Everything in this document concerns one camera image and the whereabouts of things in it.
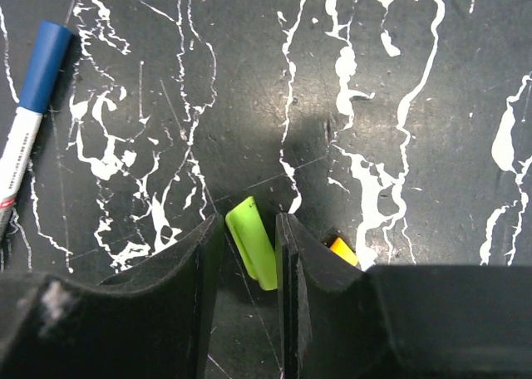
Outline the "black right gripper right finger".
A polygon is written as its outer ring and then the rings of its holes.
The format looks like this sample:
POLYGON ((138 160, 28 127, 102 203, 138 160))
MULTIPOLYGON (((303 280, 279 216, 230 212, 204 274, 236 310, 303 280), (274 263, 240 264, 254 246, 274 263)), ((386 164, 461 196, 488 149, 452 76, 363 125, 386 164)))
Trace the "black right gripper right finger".
POLYGON ((528 378, 531 270, 360 270, 291 215, 276 218, 287 378, 528 378))

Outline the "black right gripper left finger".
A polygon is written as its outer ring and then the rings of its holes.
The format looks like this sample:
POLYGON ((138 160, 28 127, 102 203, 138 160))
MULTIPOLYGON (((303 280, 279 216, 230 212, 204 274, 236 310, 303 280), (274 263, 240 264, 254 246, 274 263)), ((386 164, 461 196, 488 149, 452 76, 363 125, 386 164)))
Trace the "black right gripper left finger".
POLYGON ((2 377, 203 377, 223 247, 224 221, 212 214, 97 285, 3 273, 2 377))

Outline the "blue white pen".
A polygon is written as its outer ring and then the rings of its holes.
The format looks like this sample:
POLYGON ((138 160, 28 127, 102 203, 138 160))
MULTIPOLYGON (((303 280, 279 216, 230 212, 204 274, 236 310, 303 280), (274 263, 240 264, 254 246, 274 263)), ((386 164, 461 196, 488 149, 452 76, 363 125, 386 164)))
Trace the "blue white pen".
POLYGON ((19 106, 1 157, 1 238, 11 217, 27 168, 42 113, 19 106))

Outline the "lime green pen cap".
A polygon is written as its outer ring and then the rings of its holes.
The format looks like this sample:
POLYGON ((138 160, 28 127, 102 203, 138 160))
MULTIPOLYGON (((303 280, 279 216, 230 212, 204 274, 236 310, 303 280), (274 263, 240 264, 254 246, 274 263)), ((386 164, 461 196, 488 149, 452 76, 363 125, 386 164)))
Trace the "lime green pen cap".
POLYGON ((225 223, 247 274, 264 291, 276 290, 278 281, 275 253, 254 197, 247 197, 231 209, 225 215, 225 223))

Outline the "blue pen cap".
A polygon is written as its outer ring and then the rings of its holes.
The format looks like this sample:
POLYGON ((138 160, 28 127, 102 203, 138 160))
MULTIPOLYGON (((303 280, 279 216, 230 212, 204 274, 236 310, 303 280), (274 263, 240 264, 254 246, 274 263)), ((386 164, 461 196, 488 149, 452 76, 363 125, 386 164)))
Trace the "blue pen cap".
POLYGON ((40 23, 19 96, 20 107, 40 114, 46 111, 71 38, 67 27, 40 23))

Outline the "yellow pen cap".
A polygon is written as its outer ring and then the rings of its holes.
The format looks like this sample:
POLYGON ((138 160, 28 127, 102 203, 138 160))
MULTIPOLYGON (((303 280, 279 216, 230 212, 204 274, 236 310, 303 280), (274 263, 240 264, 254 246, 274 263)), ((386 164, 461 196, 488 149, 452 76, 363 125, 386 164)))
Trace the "yellow pen cap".
POLYGON ((357 255, 352 251, 349 245, 342 238, 337 237, 332 242, 329 249, 339 258, 341 258, 346 263, 349 263, 353 267, 356 267, 358 265, 359 259, 357 255))

